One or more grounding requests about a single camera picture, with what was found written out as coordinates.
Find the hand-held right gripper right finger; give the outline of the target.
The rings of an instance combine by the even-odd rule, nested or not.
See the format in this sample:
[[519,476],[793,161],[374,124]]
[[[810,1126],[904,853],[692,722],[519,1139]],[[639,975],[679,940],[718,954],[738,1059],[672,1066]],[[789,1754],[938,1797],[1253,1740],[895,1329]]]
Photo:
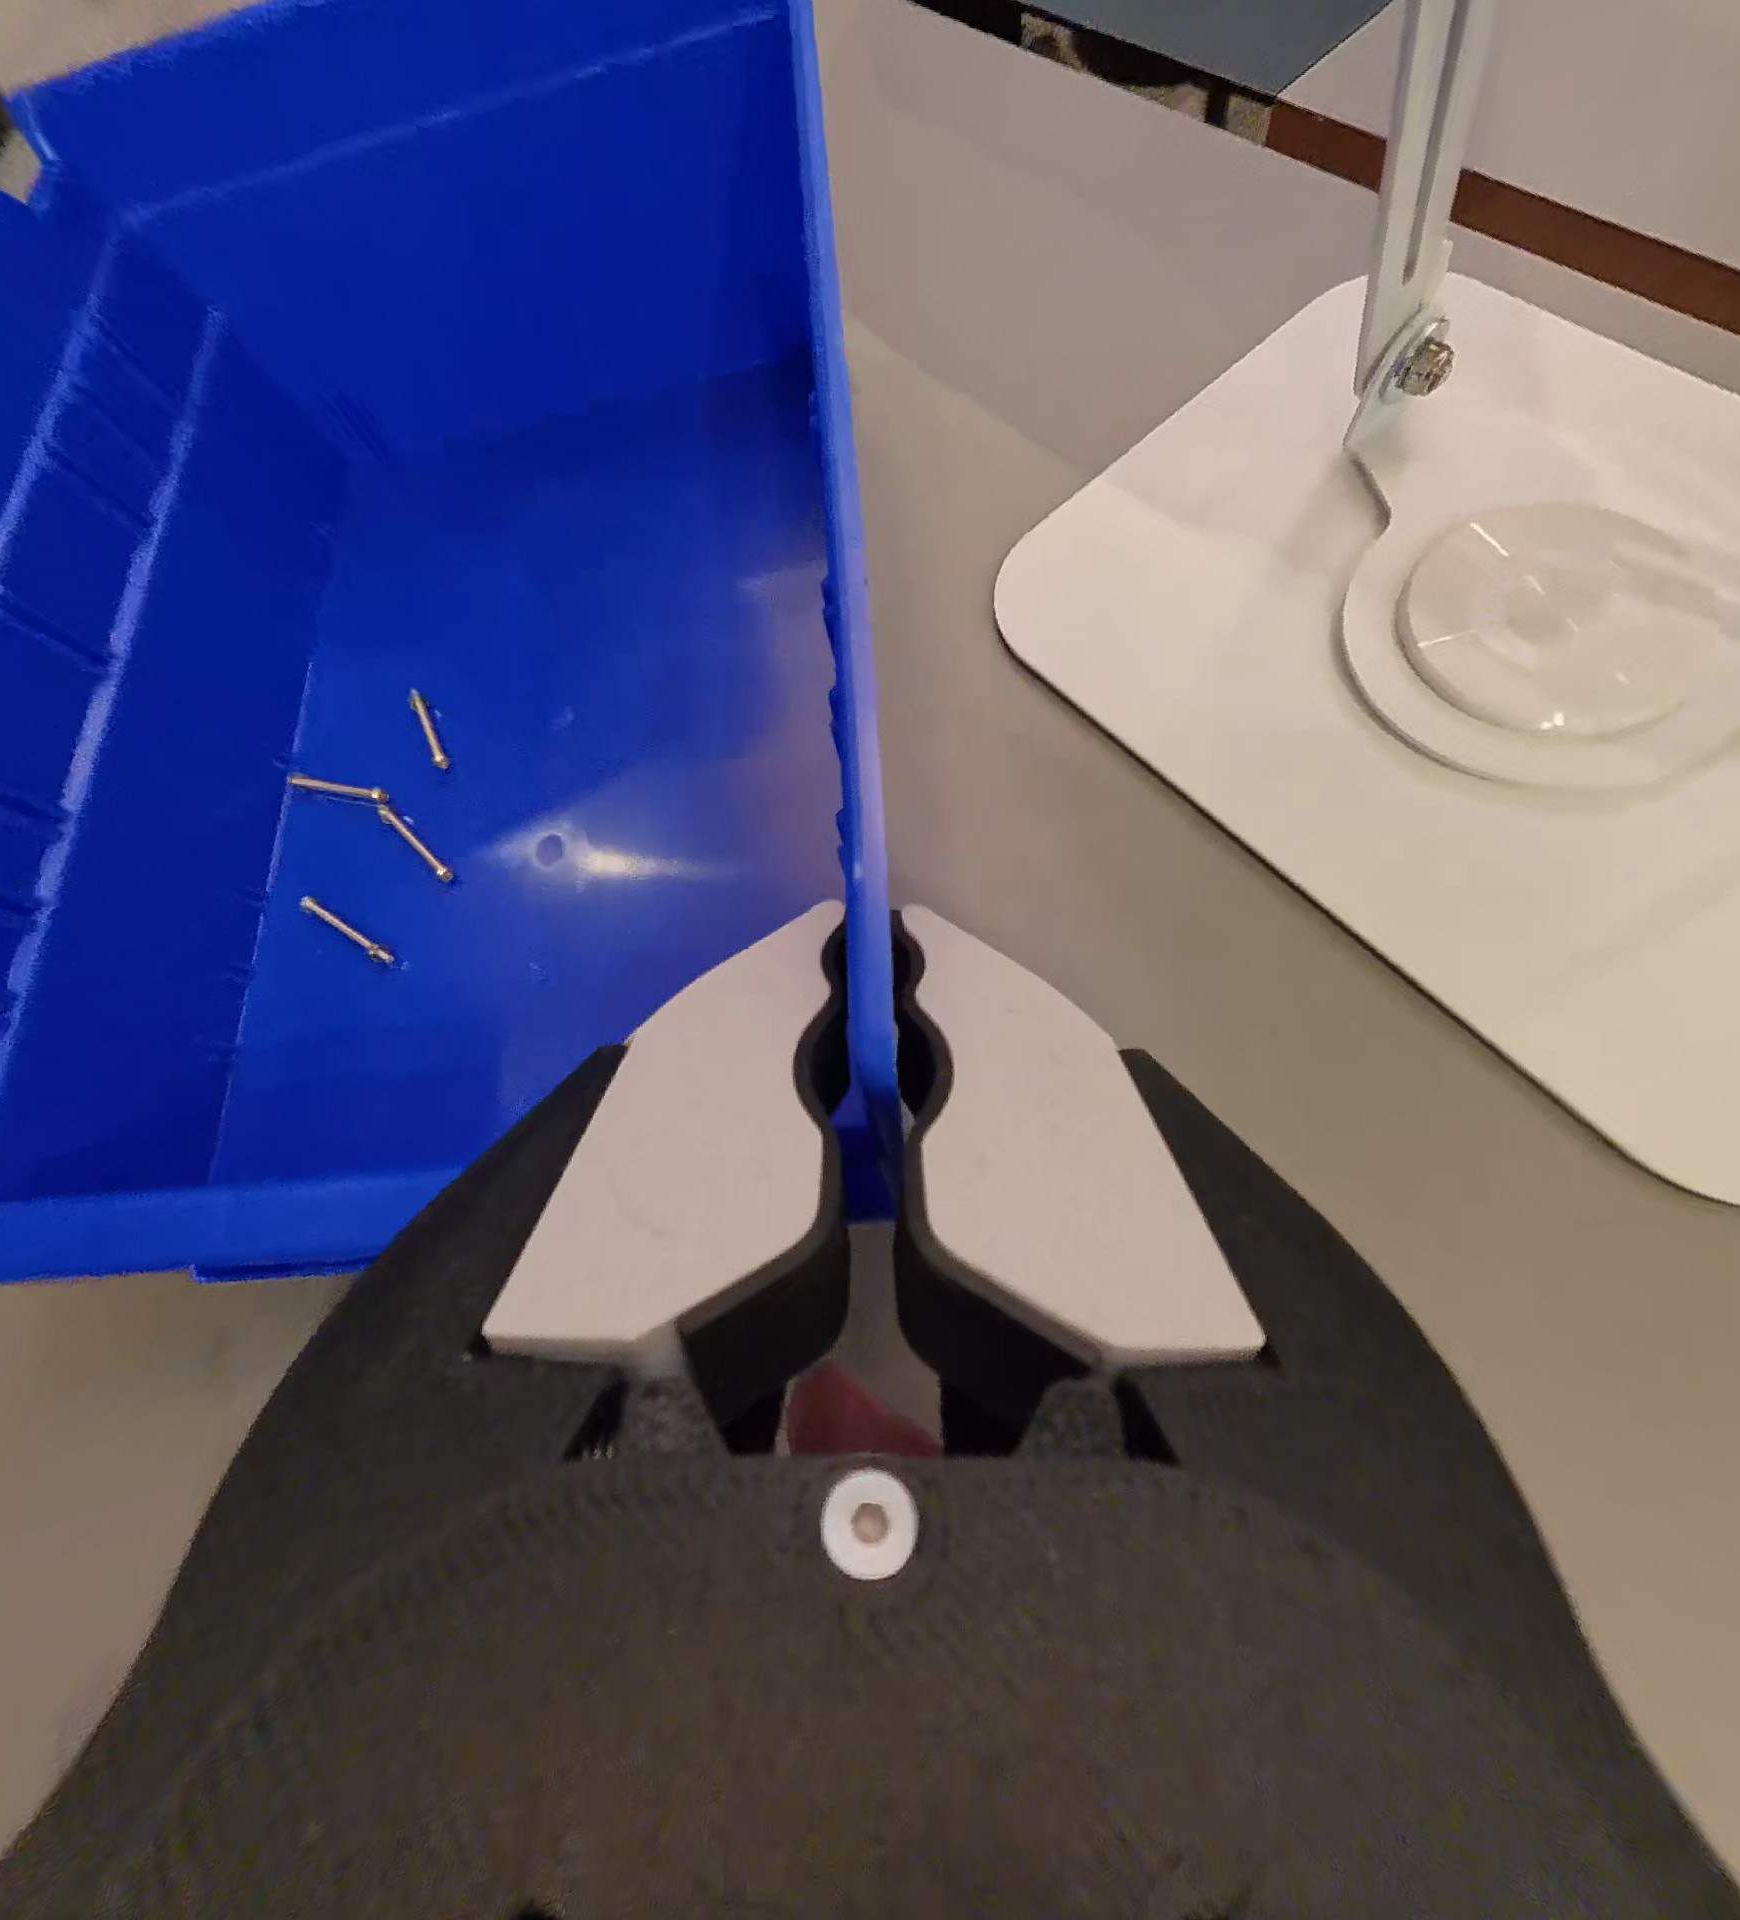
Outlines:
[[901,929],[947,1057],[909,1138],[926,1251],[1097,1373],[1256,1360],[1264,1329],[1113,1037],[938,911]]

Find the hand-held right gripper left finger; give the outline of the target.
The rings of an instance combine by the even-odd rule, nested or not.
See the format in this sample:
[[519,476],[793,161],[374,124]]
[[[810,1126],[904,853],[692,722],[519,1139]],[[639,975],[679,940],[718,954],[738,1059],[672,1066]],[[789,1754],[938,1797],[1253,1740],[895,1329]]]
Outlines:
[[488,1312],[492,1354],[684,1366],[686,1333],[817,1226],[821,1131],[793,1064],[840,923],[818,901],[634,1029]]

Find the blue plastic bin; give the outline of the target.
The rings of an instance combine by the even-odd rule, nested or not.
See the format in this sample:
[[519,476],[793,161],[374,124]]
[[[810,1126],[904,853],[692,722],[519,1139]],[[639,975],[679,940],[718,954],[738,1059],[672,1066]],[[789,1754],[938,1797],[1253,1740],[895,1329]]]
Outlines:
[[812,4],[260,4],[13,109],[0,1283],[362,1269],[886,900]]

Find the white document stand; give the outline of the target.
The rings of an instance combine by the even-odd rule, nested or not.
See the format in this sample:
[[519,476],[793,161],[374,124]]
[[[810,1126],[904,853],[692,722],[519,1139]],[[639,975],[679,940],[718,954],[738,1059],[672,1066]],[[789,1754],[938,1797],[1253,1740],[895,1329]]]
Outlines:
[[1740,1207],[1740,396],[1448,274],[1407,4],[1365,286],[1040,522],[1005,648],[1627,1158]]

